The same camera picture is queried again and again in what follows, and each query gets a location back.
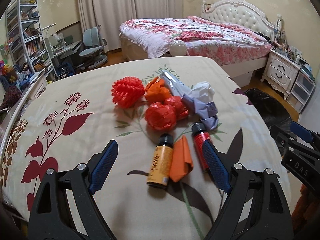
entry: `wooden floor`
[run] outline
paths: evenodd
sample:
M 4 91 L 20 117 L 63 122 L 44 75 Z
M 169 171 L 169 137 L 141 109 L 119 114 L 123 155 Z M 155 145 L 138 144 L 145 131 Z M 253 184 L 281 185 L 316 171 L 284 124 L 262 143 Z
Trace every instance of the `wooden floor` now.
M 123 57 L 122 57 L 121 50 L 109 51 L 107 53 L 107 55 L 108 55 L 108 62 L 105 65 L 103 65 L 102 67 L 126 62 L 126 60 L 123 59 Z M 258 88 L 261 91 L 271 95 L 272 97 L 277 99 L 285 107 L 285 109 L 291 115 L 292 120 L 297 122 L 298 118 L 299 118 L 299 114 L 288 102 L 284 101 L 283 94 L 278 91 L 273 90 L 273 88 L 269 85 L 269 83 L 267 81 L 260 82 L 260 78 L 257 76 L 252 77 L 250 84 L 241 88 L 241 89 L 243 91 L 245 91 L 250 88 Z

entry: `white curtain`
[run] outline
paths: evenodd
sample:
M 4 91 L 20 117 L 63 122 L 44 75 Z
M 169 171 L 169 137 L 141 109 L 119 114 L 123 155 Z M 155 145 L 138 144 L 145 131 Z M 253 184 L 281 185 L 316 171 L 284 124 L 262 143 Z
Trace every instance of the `white curtain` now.
M 119 27 L 137 18 L 182 18 L 182 0 L 78 0 L 83 31 L 101 25 L 105 50 L 121 47 Z

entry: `red plastic ball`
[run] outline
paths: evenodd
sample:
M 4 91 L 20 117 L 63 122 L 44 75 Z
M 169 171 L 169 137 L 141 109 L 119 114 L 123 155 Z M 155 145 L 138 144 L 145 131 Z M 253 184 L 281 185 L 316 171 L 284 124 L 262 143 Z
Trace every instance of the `red plastic ball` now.
M 173 107 L 159 102 L 150 105 L 146 110 L 145 119 L 152 129 L 158 131 L 169 131 L 177 123 Z
M 186 109 L 185 105 L 181 101 L 181 97 L 178 96 L 172 96 L 167 98 L 164 101 L 164 104 L 173 106 L 174 111 L 177 116 L 177 120 L 182 120 L 189 115 L 188 109 Z
M 122 78 L 112 85 L 112 102 L 121 108 L 129 108 L 144 95 L 142 81 L 136 77 Z

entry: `black garbage bag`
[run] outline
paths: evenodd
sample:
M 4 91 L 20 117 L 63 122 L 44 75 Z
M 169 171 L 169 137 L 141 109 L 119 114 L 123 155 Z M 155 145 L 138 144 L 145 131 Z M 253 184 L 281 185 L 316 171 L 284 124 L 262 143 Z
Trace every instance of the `black garbage bag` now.
M 258 110 L 269 130 L 275 124 L 290 134 L 291 137 L 297 137 L 290 131 L 290 124 L 292 123 L 290 114 L 277 99 L 257 88 L 248 89 L 245 94 Z M 278 145 L 278 148 L 283 155 L 284 148 L 281 145 Z

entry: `red bottle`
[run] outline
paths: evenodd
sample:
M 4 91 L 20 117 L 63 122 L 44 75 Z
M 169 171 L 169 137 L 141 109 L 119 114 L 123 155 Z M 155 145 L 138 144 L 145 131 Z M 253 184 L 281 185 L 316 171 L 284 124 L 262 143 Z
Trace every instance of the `red bottle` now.
M 210 134 L 207 132 L 205 126 L 201 122 L 196 122 L 192 126 L 192 137 L 193 137 L 193 143 L 196 148 L 196 152 L 198 155 L 198 159 L 201 164 L 201 168 L 203 172 L 207 172 L 209 170 L 209 166 L 207 165 L 203 153 L 202 153 L 202 144 L 205 140 L 210 140 Z

